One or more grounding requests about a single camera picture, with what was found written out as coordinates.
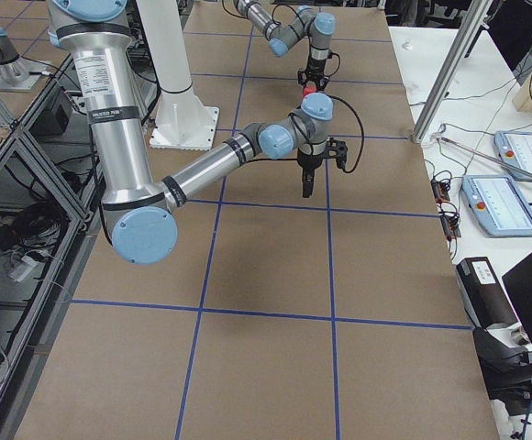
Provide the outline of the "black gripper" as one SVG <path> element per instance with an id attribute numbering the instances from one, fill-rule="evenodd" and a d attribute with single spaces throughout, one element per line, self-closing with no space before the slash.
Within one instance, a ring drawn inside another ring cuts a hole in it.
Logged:
<path id="1" fill-rule="evenodd" d="M 297 162 L 302 168 L 302 197 L 310 198 L 314 190 L 315 170 L 326 156 L 326 141 L 304 144 L 297 150 Z"/>
<path id="2" fill-rule="evenodd" d="M 326 64 L 327 58 L 318 60 L 308 57 L 305 68 L 297 72 L 298 83 L 303 87 L 312 83 L 315 88 L 326 88 L 329 82 L 329 76 L 325 75 Z"/>

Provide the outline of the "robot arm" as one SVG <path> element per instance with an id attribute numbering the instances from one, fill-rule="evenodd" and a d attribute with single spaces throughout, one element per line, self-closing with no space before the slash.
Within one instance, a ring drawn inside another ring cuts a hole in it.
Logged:
<path id="1" fill-rule="evenodd" d="M 202 150 L 184 169 L 155 181 L 127 60 L 126 7 L 123 1 L 48 4 L 51 40 L 72 55 L 103 167 L 102 209 L 111 244 L 124 260 L 147 265 L 166 258 L 176 244 L 174 209 L 249 160 L 261 154 L 277 160 L 296 152 L 304 166 L 318 166 L 333 104 L 324 93 L 310 93 L 283 120 L 251 124 L 214 146 L 218 111 L 194 93 L 176 4 L 141 1 L 139 14 L 161 91 L 155 142 Z"/>
<path id="2" fill-rule="evenodd" d="M 272 53 L 281 58 L 303 39 L 309 40 L 306 67 L 297 73 L 298 83 L 308 92 L 323 92 L 330 76 L 325 74 L 327 61 L 334 56 L 330 46 L 336 29 L 336 17 L 316 12 L 308 5 L 294 10 L 294 19 L 283 24 L 274 19 L 259 1 L 234 1 L 236 10 L 268 41 Z"/>

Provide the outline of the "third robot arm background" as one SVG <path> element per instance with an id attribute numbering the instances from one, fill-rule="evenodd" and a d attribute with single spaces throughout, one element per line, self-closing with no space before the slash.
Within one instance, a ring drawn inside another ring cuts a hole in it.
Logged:
<path id="1" fill-rule="evenodd" d="M 41 76 L 35 63 L 21 58 L 13 42 L 0 27 L 0 92 L 29 92 Z"/>

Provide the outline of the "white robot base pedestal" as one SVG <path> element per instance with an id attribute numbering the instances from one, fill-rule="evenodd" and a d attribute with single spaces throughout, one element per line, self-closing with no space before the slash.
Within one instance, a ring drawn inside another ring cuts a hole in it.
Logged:
<path id="1" fill-rule="evenodd" d="M 150 145 L 211 149 L 219 109 L 203 105 L 195 94 L 177 3 L 140 0 L 137 7 L 161 89 Z"/>

